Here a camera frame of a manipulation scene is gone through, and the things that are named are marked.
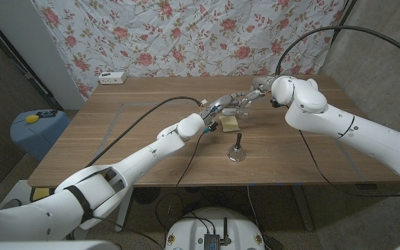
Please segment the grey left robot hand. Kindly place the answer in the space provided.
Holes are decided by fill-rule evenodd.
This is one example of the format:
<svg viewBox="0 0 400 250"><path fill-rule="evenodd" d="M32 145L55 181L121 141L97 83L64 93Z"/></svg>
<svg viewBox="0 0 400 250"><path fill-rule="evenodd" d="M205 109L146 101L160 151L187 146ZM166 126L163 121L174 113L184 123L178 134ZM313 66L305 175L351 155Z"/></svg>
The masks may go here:
<svg viewBox="0 0 400 250"><path fill-rule="evenodd" d="M216 101L212 102L207 108L204 108L201 111L201 118L203 120L212 119L219 113L225 116L237 115L239 113L242 113L243 107L249 102L247 98L239 100L239 98L243 97L244 95L245 93L243 92L235 92L218 98Z"/></svg>

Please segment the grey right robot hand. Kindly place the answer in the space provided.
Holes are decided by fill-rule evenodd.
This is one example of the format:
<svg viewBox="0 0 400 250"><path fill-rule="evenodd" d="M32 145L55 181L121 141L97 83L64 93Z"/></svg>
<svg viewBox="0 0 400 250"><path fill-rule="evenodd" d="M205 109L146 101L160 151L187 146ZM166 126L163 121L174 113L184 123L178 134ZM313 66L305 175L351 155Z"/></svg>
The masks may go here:
<svg viewBox="0 0 400 250"><path fill-rule="evenodd" d="M248 103L264 97L272 91L272 85L277 79L277 76L258 76L252 80L249 93L243 98L240 106L244 107Z"/></svg>

